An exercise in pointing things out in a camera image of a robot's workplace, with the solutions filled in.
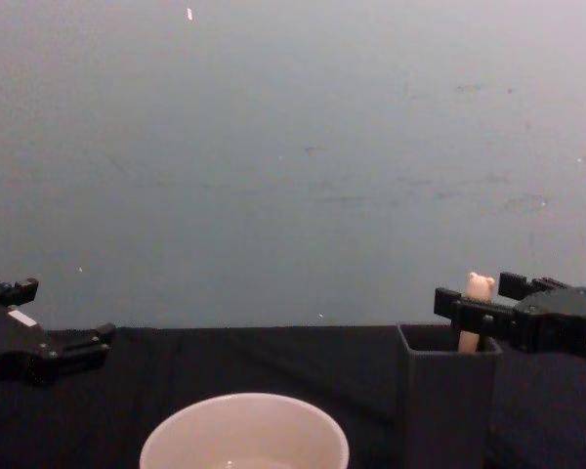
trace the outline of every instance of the table surface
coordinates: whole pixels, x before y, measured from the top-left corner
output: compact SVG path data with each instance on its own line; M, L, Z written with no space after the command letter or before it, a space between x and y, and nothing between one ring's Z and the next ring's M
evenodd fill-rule
M0 383L0 469L136 468L167 416L237 392L317 405L344 429L351 469L394 467L396 347L388 326L120 328L101 369ZM504 347L484 467L586 469L586 362Z

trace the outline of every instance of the bowl rim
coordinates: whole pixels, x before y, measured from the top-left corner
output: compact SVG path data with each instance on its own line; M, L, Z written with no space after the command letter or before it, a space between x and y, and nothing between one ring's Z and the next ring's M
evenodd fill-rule
M195 404L188 405L184 408L181 408L177 412L173 413L161 423L159 423L156 428L149 434L147 437L146 443L144 444L141 457L139 458L139 467L140 469L146 469L146 458L149 454L150 448L157 440L157 437L171 424L173 424L176 420L182 418L186 413L189 413L196 408L211 405L217 402L222 401L230 401L230 400L238 400L238 399L267 399L270 401L278 401L278 402L285 402L294 405L298 405L302 408L310 410L315 415L319 416L322 420L324 420L328 426L335 432L337 439L339 440L339 446L341 447L341 458L339 461L339 467L335 469L347 469L349 461L350 461L350 446L348 445L348 439L345 436L345 432L338 424L338 422L327 412L321 410L319 407L309 404L306 401L302 401L296 398L291 398L288 396L282 396L280 394L271 394L271 393L234 393L234 394L225 394L222 396L216 396L214 398L206 399L203 401L199 401Z

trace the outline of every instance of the white label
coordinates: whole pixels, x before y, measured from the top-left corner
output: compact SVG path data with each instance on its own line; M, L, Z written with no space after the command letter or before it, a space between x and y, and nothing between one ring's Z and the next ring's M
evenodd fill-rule
M12 310L9 312L9 316L21 322L22 324L27 325L28 327L32 327L33 325L37 325L37 322L33 318L29 318L27 315L22 313L20 310Z

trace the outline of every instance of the white wall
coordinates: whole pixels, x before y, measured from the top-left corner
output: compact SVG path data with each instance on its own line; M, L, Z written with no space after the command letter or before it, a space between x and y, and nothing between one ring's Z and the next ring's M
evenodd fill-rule
M44 325L434 320L470 270L586 284L586 0L0 1Z

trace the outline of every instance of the pen holder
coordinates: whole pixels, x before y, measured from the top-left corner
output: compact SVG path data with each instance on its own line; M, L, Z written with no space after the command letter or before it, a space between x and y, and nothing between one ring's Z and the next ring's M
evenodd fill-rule
M495 366L489 338L459 354L450 325L398 325L396 405L400 469L481 469Z

